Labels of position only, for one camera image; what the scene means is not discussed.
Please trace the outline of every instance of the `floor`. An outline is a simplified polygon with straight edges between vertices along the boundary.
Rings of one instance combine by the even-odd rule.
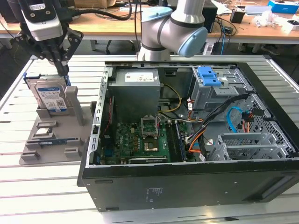
[[[96,51],[91,50],[90,41],[82,41],[76,55],[104,55],[108,41],[98,41]],[[248,46],[245,53],[237,49],[238,44],[231,43],[224,47],[224,55],[254,55]],[[133,55],[132,44],[129,41],[112,41],[109,47],[111,55]],[[297,82],[299,80],[299,45],[279,45],[280,56],[271,56],[273,60]],[[214,54],[220,54],[221,47],[215,49]],[[267,54],[259,50],[256,54]],[[12,49],[2,47],[0,43],[0,98],[6,93],[14,79],[18,76],[30,55],[22,47],[13,43]]]

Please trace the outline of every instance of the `blue drive bay latch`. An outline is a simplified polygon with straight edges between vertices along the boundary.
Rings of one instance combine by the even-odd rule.
[[[198,76],[202,79],[204,86],[221,86],[217,74],[211,67],[198,67]]]

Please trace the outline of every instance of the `open computer tower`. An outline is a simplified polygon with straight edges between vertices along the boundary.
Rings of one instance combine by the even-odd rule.
[[[78,180],[98,211],[268,202],[298,148],[246,63],[107,62]]]

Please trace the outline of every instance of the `aluminum extrusion table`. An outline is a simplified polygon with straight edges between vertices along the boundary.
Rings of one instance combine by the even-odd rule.
[[[247,62],[299,127],[299,87],[271,59],[263,56],[179,56],[173,60]],[[132,56],[74,56],[70,81],[81,105],[97,99],[105,60]],[[86,188],[76,186],[80,163],[20,166],[20,154],[36,119],[37,103],[22,79],[25,71],[55,72],[47,61],[30,59],[0,102],[0,223],[202,223],[238,218],[234,224],[298,223],[299,184],[270,203],[99,213]]]

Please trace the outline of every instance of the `hard drive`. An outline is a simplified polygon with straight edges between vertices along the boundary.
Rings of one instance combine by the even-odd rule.
[[[47,109],[50,114],[58,115],[72,107],[65,97],[65,77],[28,73],[24,75],[24,80],[36,98],[39,109]]]

